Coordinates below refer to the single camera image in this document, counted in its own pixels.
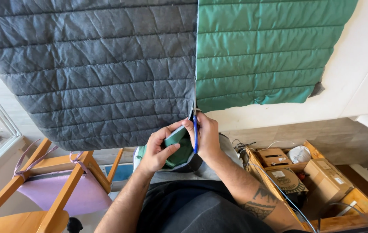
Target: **blue cable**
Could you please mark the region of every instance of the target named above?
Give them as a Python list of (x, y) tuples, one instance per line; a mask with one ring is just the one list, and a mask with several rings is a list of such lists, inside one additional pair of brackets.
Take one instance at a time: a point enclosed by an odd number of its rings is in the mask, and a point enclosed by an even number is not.
[(300, 215), (305, 219), (305, 221), (308, 223), (308, 225), (312, 228), (312, 230), (314, 231), (314, 233), (316, 233), (315, 228), (312, 226), (311, 222), (309, 222), (309, 220), (305, 217), (305, 215), (299, 210), (299, 208), (286, 196), (286, 194), (283, 193), (283, 191), (279, 188), (279, 186), (272, 180), (272, 178), (270, 178), (270, 176), (266, 173), (265, 170), (263, 170), (263, 168), (257, 166), (256, 164), (253, 163), (249, 163), (250, 165), (253, 165), (255, 167), (260, 168), (260, 170), (262, 170), (264, 172), (264, 174), (267, 175), (267, 177), (269, 177), (270, 181), (276, 186), (276, 188), (279, 189), (280, 193), (285, 196), (286, 200), (288, 200), (295, 208), (296, 210), (300, 213)]

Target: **wooden chair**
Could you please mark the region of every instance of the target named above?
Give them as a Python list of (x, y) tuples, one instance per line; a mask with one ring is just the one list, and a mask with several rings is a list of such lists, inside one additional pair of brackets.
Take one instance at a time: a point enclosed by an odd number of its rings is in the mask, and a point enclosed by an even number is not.
[[(34, 161), (41, 158), (47, 152), (50, 145), (51, 141), (44, 139), (29, 158), (28, 162), (22, 167), (21, 171), (26, 170)], [(79, 157), (79, 161), (90, 170), (108, 194), (111, 191), (112, 179), (115, 175), (122, 153), (123, 149), (119, 151), (115, 158), (108, 177), (103, 174), (95, 159), (92, 157), (93, 151), (85, 151)], [(24, 177), (31, 177), (64, 170), (73, 171), (48, 211), (34, 211), (1, 217), (0, 233), (61, 233), (66, 228), (69, 221), (69, 214), (67, 211), (64, 211), (63, 208), (84, 172), (81, 165), (71, 162), (68, 156), (60, 156), (43, 159), (36, 166), (32, 167), (32, 169), (24, 172)], [(20, 175), (14, 176), (11, 179), (11, 181), (0, 191), (0, 207), (23, 183), (24, 179)]]

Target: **cardboard box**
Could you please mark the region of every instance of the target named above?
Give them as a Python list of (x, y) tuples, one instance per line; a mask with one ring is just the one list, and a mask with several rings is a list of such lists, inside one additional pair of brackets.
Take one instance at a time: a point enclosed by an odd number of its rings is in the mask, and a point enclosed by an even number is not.
[(305, 177), (303, 184), (308, 188), (308, 202), (302, 208), (306, 217), (315, 220), (327, 210), (328, 203), (340, 201), (352, 190), (352, 183), (324, 158), (311, 159), (303, 170), (310, 176)]
[(278, 147), (268, 148), (266, 150), (257, 149), (257, 155), (264, 167), (292, 164), (288, 156)]
[(266, 173), (286, 194), (294, 192), (308, 192), (305, 185), (289, 167), (270, 170)]

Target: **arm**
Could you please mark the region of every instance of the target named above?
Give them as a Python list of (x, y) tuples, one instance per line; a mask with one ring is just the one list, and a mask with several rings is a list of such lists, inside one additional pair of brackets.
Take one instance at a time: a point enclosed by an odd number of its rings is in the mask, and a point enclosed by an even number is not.
[(136, 231), (142, 204), (154, 173), (161, 169), (166, 159), (180, 148), (180, 144), (174, 144), (163, 150), (161, 143), (181, 125), (182, 121), (179, 121), (151, 134), (141, 163), (119, 192), (94, 233)]
[[(221, 151), (218, 140), (218, 123), (203, 113), (198, 113), (197, 119), (200, 125), (198, 155), (216, 172), (234, 200), (276, 232), (290, 229), (303, 230), (284, 202), (277, 199), (259, 181)], [(185, 120), (183, 125), (193, 141), (193, 123)]]

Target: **quilted moving blanket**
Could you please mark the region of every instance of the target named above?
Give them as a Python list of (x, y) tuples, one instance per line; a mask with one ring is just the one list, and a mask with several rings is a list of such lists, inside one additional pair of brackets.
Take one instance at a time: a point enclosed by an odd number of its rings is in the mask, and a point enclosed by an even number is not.
[(197, 105), (303, 103), (357, 0), (199, 0)]
[(193, 103), (197, 0), (1, 0), (0, 78), (68, 151), (144, 145)]

